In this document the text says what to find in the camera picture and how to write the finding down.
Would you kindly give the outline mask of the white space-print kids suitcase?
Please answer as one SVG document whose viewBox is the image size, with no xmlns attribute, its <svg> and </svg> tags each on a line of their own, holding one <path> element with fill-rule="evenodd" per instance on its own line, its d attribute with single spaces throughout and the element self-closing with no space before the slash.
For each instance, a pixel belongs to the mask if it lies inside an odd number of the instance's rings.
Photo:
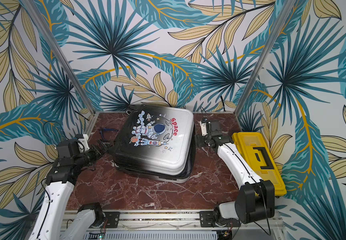
<svg viewBox="0 0 346 240">
<path fill-rule="evenodd" d="M 116 168 L 142 178 L 188 181 L 196 155 L 194 114 L 152 105 L 130 106 L 127 114 L 110 148 Z"/>
</svg>

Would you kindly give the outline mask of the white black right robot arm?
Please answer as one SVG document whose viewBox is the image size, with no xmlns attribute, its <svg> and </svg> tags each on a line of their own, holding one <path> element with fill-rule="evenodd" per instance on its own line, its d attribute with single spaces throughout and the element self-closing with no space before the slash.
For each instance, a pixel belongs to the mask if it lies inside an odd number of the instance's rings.
<svg viewBox="0 0 346 240">
<path fill-rule="evenodd" d="M 218 204 L 214 210 L 215 223 L 219 226 L 239 221 L 241 224 L 268 220 L 274 216 L 274 185 L 264 181 L 248 165 L 231 137 L 225 135 L 218 121 L 202 118 L 201 134 L 196 135 L 199 148 L 209 147 L 229 168 L 239 187 L 235 201 Z"/>
</svg>

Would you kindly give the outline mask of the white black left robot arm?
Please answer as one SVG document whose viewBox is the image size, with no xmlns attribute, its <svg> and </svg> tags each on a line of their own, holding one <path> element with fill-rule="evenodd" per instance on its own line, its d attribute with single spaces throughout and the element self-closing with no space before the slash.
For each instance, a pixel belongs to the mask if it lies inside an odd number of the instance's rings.
<svg viewBox="0 0 346 240">
<path fill-rule="evenodd" d="M 31 240 L 79 240 L 89 228 L 102 229 L 108 222 L 99 203 L 83 205 L 76 218 L 61 231 L 67 203 L 78 176 L 109 152 L 112 143 L 98 140 L 89 145 L 86 134 L 59 142 L 58 157 L 45 180 L 44 201 L 29 238 Z"/>
</svg>

